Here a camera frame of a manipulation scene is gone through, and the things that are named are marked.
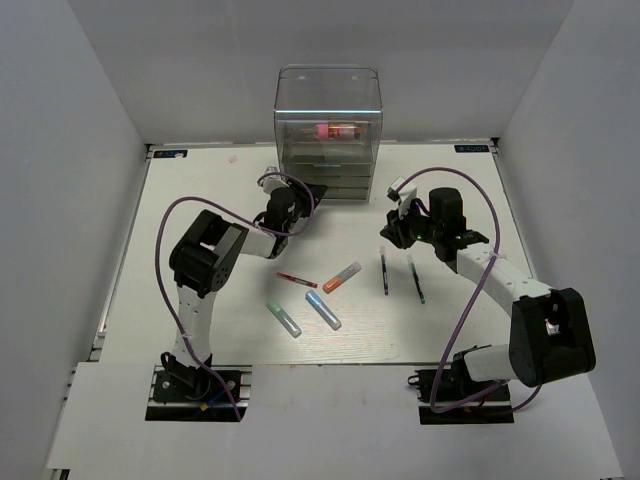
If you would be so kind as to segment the green pen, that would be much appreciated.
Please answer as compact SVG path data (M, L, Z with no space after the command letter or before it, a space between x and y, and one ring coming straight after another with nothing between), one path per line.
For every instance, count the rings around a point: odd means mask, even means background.
M413 256L411 254L408 254L406 256L406 258L407 258L408 267L409 267L409 269L411 271L411 275L412 275L412 278L413 278L413 281L414 281L414 285L416 287L416 291L417 291L417 294L419 296L420 302L421 302L422 305L425 305L426 304L426 298L425 298L423 289L422 289L421 284L420 284L420 278L419 278L419 275L418 275L417 267L416 267L415 261L413 259Z

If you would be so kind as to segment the blue capped highlighter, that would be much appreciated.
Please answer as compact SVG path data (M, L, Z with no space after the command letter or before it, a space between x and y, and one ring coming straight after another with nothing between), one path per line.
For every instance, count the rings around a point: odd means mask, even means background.
M315 291L307 291L305 293L305 299L334 331L337 331L342 327L342 323L339 318L330 310Z

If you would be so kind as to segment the pink capped glue tube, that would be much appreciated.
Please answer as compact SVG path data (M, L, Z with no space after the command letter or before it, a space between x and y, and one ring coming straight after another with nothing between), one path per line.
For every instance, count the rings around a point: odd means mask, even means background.
M351 141L361 138L362 129L355 124L319 123L314 126L313 134L319 141Z

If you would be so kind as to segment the green capped highlighter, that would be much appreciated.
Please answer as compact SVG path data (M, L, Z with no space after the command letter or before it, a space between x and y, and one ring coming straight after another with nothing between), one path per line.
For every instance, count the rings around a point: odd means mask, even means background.
M278 302L267 301L266 307L293 338L298 338L302 334L300 327Z

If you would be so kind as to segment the orange capped highlighter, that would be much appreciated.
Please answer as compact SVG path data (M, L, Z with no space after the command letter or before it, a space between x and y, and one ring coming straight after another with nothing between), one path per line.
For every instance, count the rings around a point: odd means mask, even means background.
M359 262L353 262L351 265L346 267L344 270L333 276L327 282L323 284L323 291L326 294L330 294L335 291L338 287L344 284L346 281L351 279L354 275L361 271L361 264Z

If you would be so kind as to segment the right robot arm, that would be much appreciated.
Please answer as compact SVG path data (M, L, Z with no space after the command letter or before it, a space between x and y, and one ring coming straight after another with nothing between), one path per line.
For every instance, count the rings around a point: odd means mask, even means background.
M467 226L458 190L434 189L427 204L413 185L390 188L396 208L381 235L400 249L416 242L433 247L454 273L474 283L510 317L509 340L453 355L442 377L461 397L477 397L490 384L518 380L535 388L588 373L596 354L581 294L554 289L499 257L483 234Z

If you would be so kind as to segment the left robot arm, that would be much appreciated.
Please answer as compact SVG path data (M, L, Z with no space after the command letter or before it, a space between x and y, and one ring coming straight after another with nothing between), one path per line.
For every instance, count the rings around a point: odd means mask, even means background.
M203 365L211 364L210 327L218 292L229 280L242 255L277 258L297 233L304 219L325 197L328 187L288 180L269 190L269 200L258 214L255 229L225 220L210 210L202 210L182 235L169 256L169 267L177 286L180 326L164 364L184 368L177 387L188 398L199 399L211 387L211 374Z

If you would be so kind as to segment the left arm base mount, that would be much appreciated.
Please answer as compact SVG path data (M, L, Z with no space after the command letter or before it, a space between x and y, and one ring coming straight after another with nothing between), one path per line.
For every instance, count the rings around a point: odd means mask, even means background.
M222 367L217 373L225 381L240 414L249 406L252 369ZM150 422L237 423L234 407L222 384L214 377L203 387L190 389L156 365L149 391L145 420Z

